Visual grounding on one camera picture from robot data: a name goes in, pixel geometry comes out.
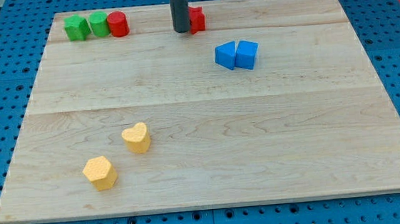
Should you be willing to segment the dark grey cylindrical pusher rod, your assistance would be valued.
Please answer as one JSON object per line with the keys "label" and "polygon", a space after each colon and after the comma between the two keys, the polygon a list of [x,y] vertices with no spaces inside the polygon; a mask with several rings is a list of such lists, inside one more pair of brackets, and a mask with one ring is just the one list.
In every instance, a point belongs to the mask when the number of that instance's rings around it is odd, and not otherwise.
{"label": "dark grey cylindrical pusher rod", "polygon": [[183,34],[190,30],[188,0],[170,0],[170,12],[174,31]]}

